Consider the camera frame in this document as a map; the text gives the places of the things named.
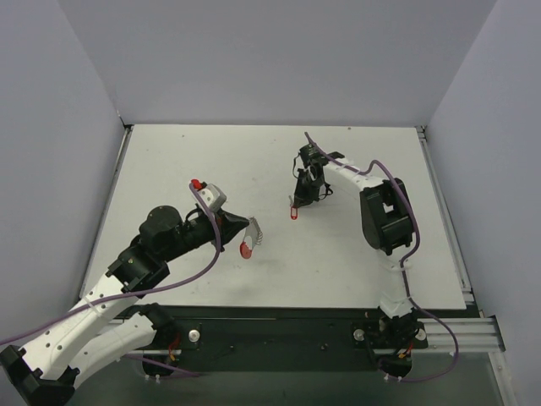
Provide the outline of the red plastic key tag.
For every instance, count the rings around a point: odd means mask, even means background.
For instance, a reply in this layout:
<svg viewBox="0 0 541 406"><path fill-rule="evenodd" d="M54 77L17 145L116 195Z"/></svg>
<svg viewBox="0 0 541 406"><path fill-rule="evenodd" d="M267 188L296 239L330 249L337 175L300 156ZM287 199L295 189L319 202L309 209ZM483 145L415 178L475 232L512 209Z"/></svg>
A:
<svg viewBox="0 0 541 406"><path fill-rule="evenodd" d="M291 205L290 207L290 218L292 220L298 219L298 208L295 205Z"/></svg>

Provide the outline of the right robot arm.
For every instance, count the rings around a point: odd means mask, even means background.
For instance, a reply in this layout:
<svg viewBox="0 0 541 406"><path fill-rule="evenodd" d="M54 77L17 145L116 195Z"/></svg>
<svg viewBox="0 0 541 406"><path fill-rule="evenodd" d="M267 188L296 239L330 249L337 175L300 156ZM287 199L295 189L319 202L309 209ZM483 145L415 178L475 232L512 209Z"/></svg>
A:
<svg viewBox="0 0 541 406"><path fill-rule="evenodd" d="M314 143L301 147L298 158L302 166L292 168L296 186L290 197L291 219L298 218L299 208L333 194L325 180L327 173L339 175L355 186L364 239L379 252L384 269L379 309L386 318L385 328L412 322L415 305L407 281L407 262L419 248L420 234L404 183L378 160L362 169L340 152L327 154Z"/></svg>

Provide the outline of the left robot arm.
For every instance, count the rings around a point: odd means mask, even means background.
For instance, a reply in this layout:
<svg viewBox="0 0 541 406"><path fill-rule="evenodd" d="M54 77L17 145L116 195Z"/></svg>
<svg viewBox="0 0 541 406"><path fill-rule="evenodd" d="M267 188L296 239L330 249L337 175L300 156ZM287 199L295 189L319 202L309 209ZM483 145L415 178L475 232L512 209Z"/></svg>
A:
<svg viewBox="0 0 541 406"><path fill-rule="evenodd" d="M252 223L222 209L210 217L199 207L191 213L184 221L172 206L154 208L74 315L1 352L1 366L27 404L64 405L86 379L126 353L179 345L181 327L159 304L143 305L108 332L102 328L165 279L170 261L207 243L221 250Z"/></svg>

